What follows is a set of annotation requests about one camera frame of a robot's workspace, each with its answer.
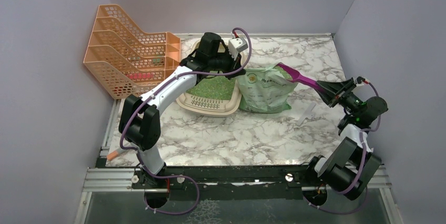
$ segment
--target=glass panel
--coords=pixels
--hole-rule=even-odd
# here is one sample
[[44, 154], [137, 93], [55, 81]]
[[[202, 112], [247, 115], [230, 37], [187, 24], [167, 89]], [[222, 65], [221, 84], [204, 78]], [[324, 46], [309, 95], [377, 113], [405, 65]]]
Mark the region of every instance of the glass panel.
[[[183, 211], [192, 201], [169, 201], [163, 210]], [[329, 191], [325, 208], [348, 211], [358, 206]], [[189, 214], [169, 216], [145, 210], [138, 192], [94, 192], [86, 223], [389, 223], [379, 189], [370, 189], [367, 205], [360, 212], [339, 216], [317, 211], [304, 200], [202, 200]]]

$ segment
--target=purple scoop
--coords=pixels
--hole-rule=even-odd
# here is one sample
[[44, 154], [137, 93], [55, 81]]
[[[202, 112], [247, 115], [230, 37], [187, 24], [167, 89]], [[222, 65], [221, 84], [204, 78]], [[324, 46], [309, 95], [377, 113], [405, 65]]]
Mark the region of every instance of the purple scoop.
[[284, 65], [282, 63], [278, 63], [277, 65], [280, 66], [282, 69], [284, 69], [292, 77], [292, 80], [290, 80], [291, 82], [293, 82], [293, 83], [299, 82], [299, 83], [309, 86], [315, 90], [323, 91], [323, 89], [318, 85], [318, 83], [316, 83], [315, 80], [305, 77], [298, 70], [295, 70], [295, 69], [293, 69], [287, 65]]

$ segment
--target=screw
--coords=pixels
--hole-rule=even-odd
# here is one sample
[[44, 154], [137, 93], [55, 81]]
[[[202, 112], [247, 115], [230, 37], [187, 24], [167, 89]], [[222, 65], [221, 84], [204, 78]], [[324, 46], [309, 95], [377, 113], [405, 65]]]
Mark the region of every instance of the screw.
[[291, 182], [291, 181], [293, 180], [293, 175], [290, 174], [290, 173], [288, 173], [288, 174], [285, 176], [285, 180], [288, 181], [288, 182]]

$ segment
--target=mesh basket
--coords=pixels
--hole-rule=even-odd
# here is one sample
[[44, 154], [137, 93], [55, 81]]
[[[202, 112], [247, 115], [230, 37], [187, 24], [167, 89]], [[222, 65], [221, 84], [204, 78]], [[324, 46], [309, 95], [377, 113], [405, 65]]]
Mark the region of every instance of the mesh basket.
[[109, 45], [139, 69], [164, 68], [166, 56], [180, 58], [180, 51], [169, 44], [142, 45], [134, 50], [111, 30], [93, 31], [89, 45]]
[[[200, 41], [196, 41], [195, 44], [192, 46], [191, 51], [198, 48], [199, 44]], [[220, 44], [218, 51], [225, 51], [223, 45]], [[243, 64], [245, 61], [246, 55], [244, 53], [241, 53], [241, 63]], [[234, 90], [232, 91], [231, 100], [208, 99], [188, 93], [183, 93], [180, 95], [180, 97], [177, 98], [177, 103], [180, 107], [201, 115], [225, 117], [233, 114], [238, 109], [240, 100], [241, 92], [236, 81]]]
[[84, 64], [114, 99], [152, 90], [178, 66], [176, 60], [166, 57], [164, 69], [142, 71], [109, 45], [89, 46]]
[[142, 44], [171, 44], [177, 49], [180, 49], [180, 38], [170, 32], [163, 33], [145, 33], [138, 25], [125, 13], [125, 11], [118, 5], [100, 5], [96, 17], [111, 17], [108, 19], [101, 19], [101, 25], [106, 29], [110, 29], [124, 35], [126, 32], [130, 32], [132, 36], [139, 40]]
[[[111, 7], [116, 17], [101, 17]], [[142, 38], [127, 27], [138, 30]], [[118, 5], [99, 6], [84, 64], [114, 99], [150, 91], [175, 71], [179, 61], [178, 37], [143, 33]]]

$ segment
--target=black motor joint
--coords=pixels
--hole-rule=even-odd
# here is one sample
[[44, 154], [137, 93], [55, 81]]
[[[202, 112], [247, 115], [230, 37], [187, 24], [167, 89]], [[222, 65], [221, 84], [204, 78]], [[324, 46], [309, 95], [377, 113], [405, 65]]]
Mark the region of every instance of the black motor joint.
[[[224, 52], [218, 52], [220, 44], [225, 49]], [[215, 33], [206, 32], [200, 40], [198, 48], [189, 56], [180, 62], [181, 66], [186, 66], [195, 72], [220, 71], [223, 73], [233, 72], [241, 67], [241, 56], [237, 55], [234, 60], [229, 53], [228, 46]], [[226, 76], [226, 78], [234, 78], [244, 75], [246, 71], [242, 69], [236, 74]], [[204, 79], [204, 75], [197, 75], [197, 82]]]
[[353, 124], [360, 129], [370, 128], [372, 122], [388, 110], [386, 101], [381, 97], [374, 96], [364, 102], [353, 93], [356, 84], [363, 81], [365, 79], [362, 77], [343, 82], [317, 81], [323, 89], [317, 92], [324, 103], [329, 107], [339, 104], [346, 111], [346, 115], [338, 124], [339, 134], [348, 124]]

